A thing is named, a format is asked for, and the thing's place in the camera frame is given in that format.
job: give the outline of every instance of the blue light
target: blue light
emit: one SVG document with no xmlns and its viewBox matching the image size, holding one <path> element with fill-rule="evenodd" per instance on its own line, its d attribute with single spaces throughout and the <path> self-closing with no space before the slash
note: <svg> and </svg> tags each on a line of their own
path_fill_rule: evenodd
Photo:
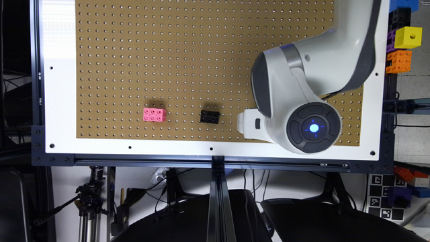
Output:
<svg viewBox="0 0 430 242">
<path fill-rule="evenodd" d="M 320 129 L 320 127 L 318 126 L 318 124 L 312 124 L 309 126 L 309 130 L 311 132 L 317 132 Z"/>
</svg>

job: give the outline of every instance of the black lego block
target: black lego block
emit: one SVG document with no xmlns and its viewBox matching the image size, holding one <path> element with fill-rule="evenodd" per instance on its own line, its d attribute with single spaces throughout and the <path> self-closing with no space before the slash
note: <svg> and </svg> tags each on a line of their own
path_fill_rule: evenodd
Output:
<svg viewBox="0 0 430 242">
<path fill-rule="evenodd" d="M 200 122 L 217 124 L 220 121 L 220 112 L 202 110 L 200 112 Z"/>
</svg>

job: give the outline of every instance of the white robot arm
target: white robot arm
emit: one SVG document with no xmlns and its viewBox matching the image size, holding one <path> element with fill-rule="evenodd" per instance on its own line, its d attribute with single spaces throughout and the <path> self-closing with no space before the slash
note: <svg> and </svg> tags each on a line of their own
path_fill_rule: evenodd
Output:
<svg viewBox="0 0 430 242">
<path fill-rule="evenodd" d="M 339 138 L 341 118 L 318 95 L 356 89 L 370 76 L 380 5 L 338 0 L 326 32 L 260 53 L 251 71 L 258 109 L 238 115 L 238 131 L 294 153 L 329 148 Z"/>
</svg>

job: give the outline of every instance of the pegboard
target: pegboard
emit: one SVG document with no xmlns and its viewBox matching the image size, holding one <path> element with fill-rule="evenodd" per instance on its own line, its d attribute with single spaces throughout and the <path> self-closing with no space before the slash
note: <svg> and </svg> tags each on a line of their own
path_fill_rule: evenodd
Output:
<svg viewBox="0 0 430 242">
<path fill-rule="evenodd" d="M 77 138 L 239 141 L 264 50 L 323 33 L 333 1 L 76 1 Z M 362 88 L 328 100 L 359 145 Z M 143 108 L 165 108 L 145 122 Z M 221 113 L 200 123 L 200 111 Z"/>
</svg>

